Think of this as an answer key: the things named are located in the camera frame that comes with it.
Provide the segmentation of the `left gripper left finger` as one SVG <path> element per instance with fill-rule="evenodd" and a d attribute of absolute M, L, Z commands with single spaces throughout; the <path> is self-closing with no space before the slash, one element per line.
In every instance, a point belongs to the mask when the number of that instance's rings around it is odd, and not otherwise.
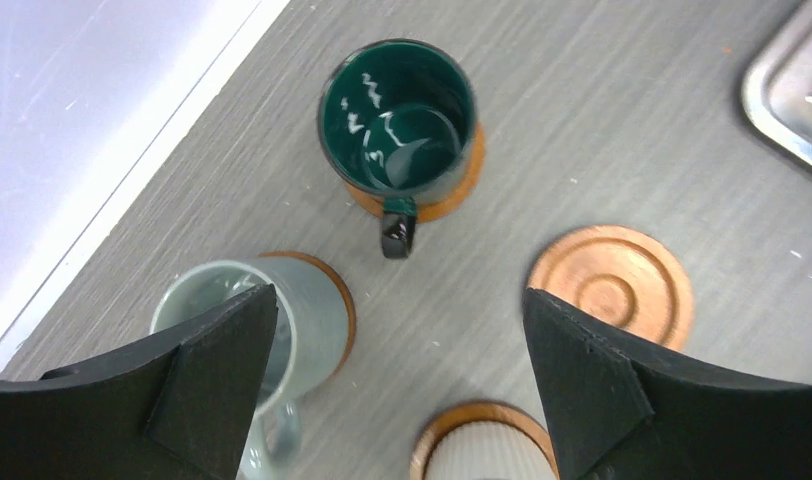
<path fill-rule="evenodd" d="M 254 286 L 34 381 L 0 381 L 0 479 L 232 479 L 277 323 Z"/>

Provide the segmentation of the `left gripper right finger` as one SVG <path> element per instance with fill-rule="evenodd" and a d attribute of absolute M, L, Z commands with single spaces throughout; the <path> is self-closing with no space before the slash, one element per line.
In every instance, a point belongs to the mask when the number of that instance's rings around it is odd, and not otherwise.
<path fill-rule="evenodd" d="M 543 291 L 523 328 L 562 479 L 812 479 L 812 385 L 709 364 Z"/>

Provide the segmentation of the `ribbed clear glass cup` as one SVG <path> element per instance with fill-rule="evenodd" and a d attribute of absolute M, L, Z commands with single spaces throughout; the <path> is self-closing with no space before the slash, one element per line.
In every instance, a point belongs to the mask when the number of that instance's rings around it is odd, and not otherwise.
<path fill-rule="evenodd" d="M 473 422 L 441 440 L 424 477 L 549 480 L 555 474 L 537 444 L 523 432 L 499 422 Z"/>

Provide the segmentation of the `grey cup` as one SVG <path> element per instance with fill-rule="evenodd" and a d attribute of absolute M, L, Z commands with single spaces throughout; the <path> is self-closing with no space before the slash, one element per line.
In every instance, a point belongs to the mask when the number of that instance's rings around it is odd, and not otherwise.
<path fill-rule="evenodd" d="M 257 284 L 274 286 L 277 322 L 237 476 L 280 479 L 301 446 L 296 402 L 331 377 L 345 348 L 347 314 L 333 282 L 291 257 L 208 262 L 168 288 L 150 330 L 173 327 Z"/>

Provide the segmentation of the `dark teal mug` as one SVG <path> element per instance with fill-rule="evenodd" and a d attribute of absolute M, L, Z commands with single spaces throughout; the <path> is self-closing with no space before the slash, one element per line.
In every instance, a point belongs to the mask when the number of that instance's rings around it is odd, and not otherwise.
<path fill-rule="evenodd" d="M 382 200 L 386 258 L 410 255 L 418 206 L 463 179 L 479 123 L 464 70 L 423 41 L 373 42 L 329 75 L 317 111 L 321 149 L 345 184 Z"/>

